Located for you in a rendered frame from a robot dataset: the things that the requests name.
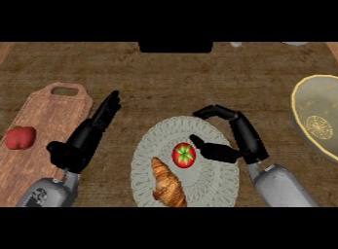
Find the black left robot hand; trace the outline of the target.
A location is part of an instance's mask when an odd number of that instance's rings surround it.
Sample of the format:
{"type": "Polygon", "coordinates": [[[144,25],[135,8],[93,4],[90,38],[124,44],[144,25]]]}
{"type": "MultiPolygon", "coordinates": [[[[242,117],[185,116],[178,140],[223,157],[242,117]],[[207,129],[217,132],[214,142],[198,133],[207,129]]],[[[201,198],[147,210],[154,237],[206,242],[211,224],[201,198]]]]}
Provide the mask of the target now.
{"type": "Polygon", "coordinates": [[[121,108],[118,94],[117,90],[110,93],[95,114],[80,123],[67,142],[52,141],[46,146],[51,163],[73,173],[83,172],[93,157],[102,134],[121,108]]]}

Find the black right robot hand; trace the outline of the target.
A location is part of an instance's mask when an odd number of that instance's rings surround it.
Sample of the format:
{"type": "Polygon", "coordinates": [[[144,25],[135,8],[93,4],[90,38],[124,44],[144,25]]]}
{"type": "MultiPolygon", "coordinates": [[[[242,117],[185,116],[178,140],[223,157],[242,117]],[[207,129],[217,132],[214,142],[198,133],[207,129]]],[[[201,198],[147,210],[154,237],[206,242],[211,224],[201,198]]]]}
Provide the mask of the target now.
{"type": "Polygon", "coordinates": [[[238,148],[206,142],[197,135],[191,140],[201,156],[209,160],[235,163],[244,159],[247,164],[262,162],[269,158],[254,126],[241,111],[231,110],[220,105],[209,105],[194,112],[194,116],[207,119],[219,117],[229,122],[238,148]]]}

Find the red tomato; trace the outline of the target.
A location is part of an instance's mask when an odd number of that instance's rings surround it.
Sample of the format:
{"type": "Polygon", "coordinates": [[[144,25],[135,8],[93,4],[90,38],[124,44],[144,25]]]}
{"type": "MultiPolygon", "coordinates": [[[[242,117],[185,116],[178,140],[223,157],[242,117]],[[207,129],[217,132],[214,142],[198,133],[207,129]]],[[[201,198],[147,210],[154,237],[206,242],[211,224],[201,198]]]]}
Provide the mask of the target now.
{"type": "Polygon", "coordinates": [[[189,143],[179,143],[172,151],[172,160],[180,168],[189,168],[197,161],[195,148],[189,143]]]}

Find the pale woven round placemat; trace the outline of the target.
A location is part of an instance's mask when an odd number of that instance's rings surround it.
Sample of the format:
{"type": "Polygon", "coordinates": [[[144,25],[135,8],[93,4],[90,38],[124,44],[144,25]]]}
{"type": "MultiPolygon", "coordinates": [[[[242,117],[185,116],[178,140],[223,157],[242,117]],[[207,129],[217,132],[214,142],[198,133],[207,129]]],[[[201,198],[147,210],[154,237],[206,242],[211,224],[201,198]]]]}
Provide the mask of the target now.
{"type": "Polygon", "coordinates": [[[206,143],[229,145],[219,129],[204,120],[179,116],[161,121],[147,132],[132,161],[132,189],[139,207],[163,207],[154,199],[155,179],[151,158],[158,157],[176,174],[189,207],[232,207],[240,190],[240,167],[235,163],[207,160],[195,150],[197,159],[189,168],[180,168],[172,152],[180,143],[194,145],[189,136],[197,135],[206,143]]]}

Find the grey bowl with yellow rim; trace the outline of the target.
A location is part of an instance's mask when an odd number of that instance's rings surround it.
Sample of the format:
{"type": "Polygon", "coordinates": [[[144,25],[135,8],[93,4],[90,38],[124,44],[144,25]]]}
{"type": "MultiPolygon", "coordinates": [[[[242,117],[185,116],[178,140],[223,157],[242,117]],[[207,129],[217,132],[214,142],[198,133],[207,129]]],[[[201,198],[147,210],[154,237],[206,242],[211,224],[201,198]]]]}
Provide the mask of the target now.
{"type": "Polygon", "coordinates": [[[312,75],[291,93],[296,131],[312,149],[338,163],[338,77],[312,75]]]}

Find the red bell pepper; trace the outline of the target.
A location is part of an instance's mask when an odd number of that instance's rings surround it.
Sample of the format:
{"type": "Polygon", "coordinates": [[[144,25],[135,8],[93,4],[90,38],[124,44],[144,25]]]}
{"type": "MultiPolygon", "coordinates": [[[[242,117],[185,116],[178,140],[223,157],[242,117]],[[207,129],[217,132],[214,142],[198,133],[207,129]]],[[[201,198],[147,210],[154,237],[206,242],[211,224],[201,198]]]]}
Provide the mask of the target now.
{"type": "Polygon", "coordinates": [[[31,126],[15,126],[6,133],[9,150],[27,150],[36,140],[36,129],[31,126]]]}

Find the wooden cutting board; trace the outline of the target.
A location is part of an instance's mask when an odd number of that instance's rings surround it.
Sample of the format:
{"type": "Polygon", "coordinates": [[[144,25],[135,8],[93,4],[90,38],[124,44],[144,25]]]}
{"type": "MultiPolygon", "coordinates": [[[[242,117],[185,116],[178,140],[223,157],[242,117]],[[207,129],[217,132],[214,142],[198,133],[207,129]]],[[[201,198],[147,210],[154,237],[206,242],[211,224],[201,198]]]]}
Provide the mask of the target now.
{"type": "Polygon", "coordinates": [[[89,117],[93,100],[80,84],[54,83],[37,90],[26,101],[9,128],[33,126],[36,140],[27,150],[9,150],[0,140],[0,207],[14,207],[40,178],[64,178],[51,163],[46,145],[65,142],[89,117]]]}

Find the golden brown croissant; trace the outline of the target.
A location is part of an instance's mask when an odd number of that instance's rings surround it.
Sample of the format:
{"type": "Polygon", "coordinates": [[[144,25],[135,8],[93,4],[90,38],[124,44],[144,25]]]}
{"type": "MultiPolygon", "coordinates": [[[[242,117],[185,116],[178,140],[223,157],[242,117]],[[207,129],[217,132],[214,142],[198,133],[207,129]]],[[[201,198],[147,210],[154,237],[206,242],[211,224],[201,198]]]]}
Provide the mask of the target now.
{"type": "Polygon", "coordinates": [[[158,200],[164,206],[186,207],[188,202],[182,182],[158,157],[151,159],[151,169],[155,179],[152,191],[154,199],[158,200]]]}

